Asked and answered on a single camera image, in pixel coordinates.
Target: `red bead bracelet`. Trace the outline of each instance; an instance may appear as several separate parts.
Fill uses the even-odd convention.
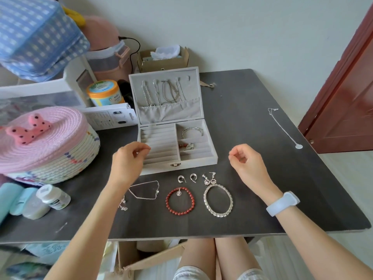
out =
[[[192,200],[192,206],[191,206],[187,211],[184,211],[184,212],[177,212],[177,211],[175,211],[175,210],[172,210],[171,207],[170,207],[170,204],[168,203],[168,200],[169,200],[170,196],[171,196],[173,193],[177,192],[177,195],[178,195],[178,196],[181,195],[181,191],[180,191],[180,190],[184,190],[184,191],[186,191],[186,192],[189,194],[189,196],[190,196],[190,198],[191,198],[191,200]],[[192,193],[191,193],[187,188],[185,188],[185,187],[180,187],[180,188],[176,188],[176,189],[172,190],[172,191],[167,195],[167,197],[166,197],[166,207],[167,207],[167,209],[169,210],[169,212],[171,212],[171,213],[173,213],[173,214],[175,214],[175,215],[178,215],[178,216],[180,216],[180,215],[185,215],[185,214],[188,214],[189,212],[191,212],[191,211],[193,210],[193,208],[194,208],[194,205],[195,205],[194,197],[193,197]]]

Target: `red door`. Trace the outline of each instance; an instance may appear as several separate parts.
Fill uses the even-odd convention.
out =
[[[305,135],[317,153],[373,150],[372,36]]]

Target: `white shorts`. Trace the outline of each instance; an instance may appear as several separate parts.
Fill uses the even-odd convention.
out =
[[[183,266],[179,268],[173,280],[210,280],[209,277],[197,267]],[[263,271],[253,268],[245,271],[237,280],[268,280]]]

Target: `black cable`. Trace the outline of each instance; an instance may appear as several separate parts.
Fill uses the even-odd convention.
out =
[[[141,44],[140,44],[140,42],[138,42],[138,40],[135,39],[135,38],[124,37],[124,36],[123,36],[123,37],[122,37],[122,36],[119,36],[118,38],[119,38],[119,40],[132,39],[132,40],[136,41],[136,42],[139,44],[139,48],[136,50],[136,52],[133,52],[131,55],[129,55],[129,60],[131,61],[131,74],[132,74],[132,73],[133,73],[133,64],[132,64],[131,56],[132,56],[133,54],[136,54],[136,53],[140,50]]]

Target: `person's left hand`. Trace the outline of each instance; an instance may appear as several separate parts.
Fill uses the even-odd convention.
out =
[[[107,184],[127,190],[140,175],[144,159],[149,151],[150,146],[138,141],[118,149],[113,154],[112,169]]]

